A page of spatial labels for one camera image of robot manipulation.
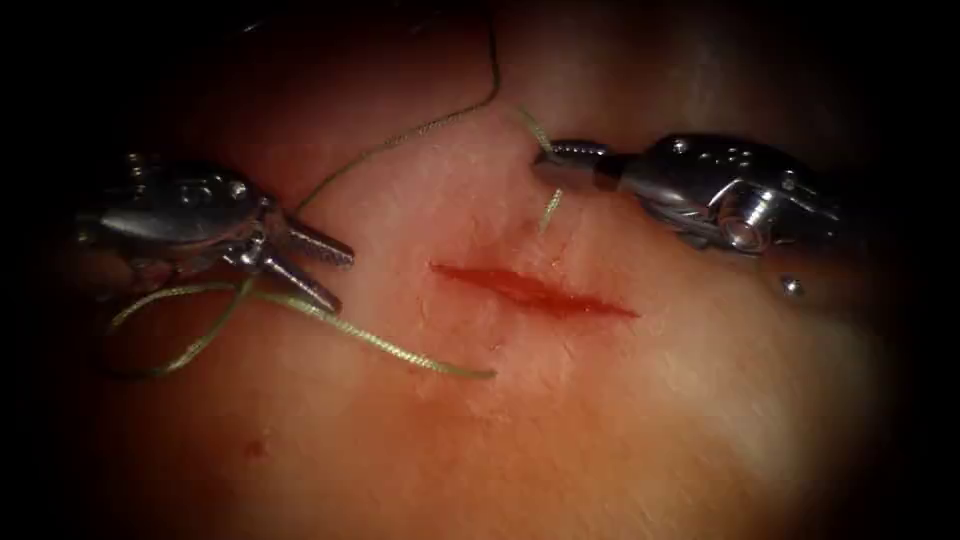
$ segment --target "blood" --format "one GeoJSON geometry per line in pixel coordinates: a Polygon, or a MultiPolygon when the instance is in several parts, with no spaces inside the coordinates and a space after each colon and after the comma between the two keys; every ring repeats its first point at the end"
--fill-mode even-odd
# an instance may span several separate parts
{"type": "Polygon", "coordinates": [[[558,318],[578,314],[639,317],[632,310],[592,296],[572,294],[512,270],[457,268],[435,263],[431,263],[430,268],[450,279],[493,291],[517,305],[558,318]]]}

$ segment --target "red incision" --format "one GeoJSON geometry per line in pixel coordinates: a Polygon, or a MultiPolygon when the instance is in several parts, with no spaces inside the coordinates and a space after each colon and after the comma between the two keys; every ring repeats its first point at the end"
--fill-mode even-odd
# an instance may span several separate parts
{"type": "Polygon", "coordinates": [[[607,304],[590,296],[570,294],[510,270],[475,270],[433,263],[430,268],[451,279],[491,290],[523,307],[540,310],[555,317],[578,313],[639,317],[629,309],[607,304]]]}

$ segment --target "red spot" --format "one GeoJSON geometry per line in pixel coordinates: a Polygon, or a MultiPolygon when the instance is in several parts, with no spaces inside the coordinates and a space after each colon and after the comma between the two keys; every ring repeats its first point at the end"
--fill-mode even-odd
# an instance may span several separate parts
{"type": "Polygon", "coordinates": [[[580,313],[639,317],[629,309],[608,304],[591,296],[571,294],[511,270],[468,269],[434,263],[430,264],[430,268],[448,278],[493,291],[515,304],[536,309],[554,317],[563,318],[580,313]]]}
{"type": "Polygon", "coordinates": [[[262,439],[254,439],[243,447],[243,455],[247,459],[261,459],[267,455],[267,445],[262,439]]]}

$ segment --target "metal screw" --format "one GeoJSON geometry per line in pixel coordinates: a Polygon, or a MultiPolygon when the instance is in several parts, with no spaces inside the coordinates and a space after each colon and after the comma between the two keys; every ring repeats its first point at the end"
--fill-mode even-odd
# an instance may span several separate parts
{"type": "Polygon", "coordinates": [[[780,276],[780,286],[783,287],[783,294],[790,296],[792,298],[799,298],[803,296],[803,285],[800,284],[800,280],[784,275],[780,276]]]}
{"type": "Polygon", "coordinates": [[[239,201],[247,196],[247,186],[243,182],[230,182],[230,196],[239,201]]]}
{"type": "Polygon", "coordinates": [[[797,187],[797,173],[786,170],[783,172],[783,189],[787,191],[793,191],[793,188],[797,187]]]}

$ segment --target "skin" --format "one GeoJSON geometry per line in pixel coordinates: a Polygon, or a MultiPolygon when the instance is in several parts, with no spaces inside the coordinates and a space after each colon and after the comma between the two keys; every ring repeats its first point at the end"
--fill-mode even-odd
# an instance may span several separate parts
{"type": "MultiPolygon", "coordinates": [[[[319,18],[278,23],[211,53],[231,60],[150,102],[149,141],[241,170],[292,208],[372,144],[488,92],[482,18],[448,13],[411,33],[420,18],[397,13],[323,31],[319,18]]],[[[85,527],[782,538],[835,502],[889,394],[870,327],[784,302],[751,264],[689,249],[627,197],[568,194],[538,235],[551,189],[528,170],[537,145],[517,107],[554,138],[634,150],[672,131],[736,132],[817,168],[869,158],[858,111],[816,65],[787,67],[791,49],[770,62],[758,46],[770,36],[745,38],[747,19],[528,5],[494,21],[493,104],[356,167],[301,217],[357,252],[349,272],[302,261],[345,319],[498,376],[419,370],[256,300],[160,381],[64,363],[50,390],[68,396],[55,401],[57,461],[85,527]],[[431,262],[509,268],[639,317],[557,319],[431,262]]],[[[158,304],[104,354],[165,361],[226,301],[158,304]]]]}

